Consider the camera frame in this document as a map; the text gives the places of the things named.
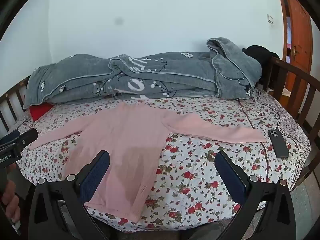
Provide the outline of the person left hand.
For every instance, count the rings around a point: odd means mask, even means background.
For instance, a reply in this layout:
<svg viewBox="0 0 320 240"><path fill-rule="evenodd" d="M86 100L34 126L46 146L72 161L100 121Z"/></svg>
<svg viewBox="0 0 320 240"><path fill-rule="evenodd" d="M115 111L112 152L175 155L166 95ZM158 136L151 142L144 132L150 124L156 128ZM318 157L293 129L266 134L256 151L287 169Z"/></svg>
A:
<svg viewBox="0 0 320 240"><path fill-rule="evenodd" d="M19 205L19 198L15 194L16 185L12 180L8 180L3 191L1 201L5 205L5 215L13 223L20 220L21 210Z"/></svg>

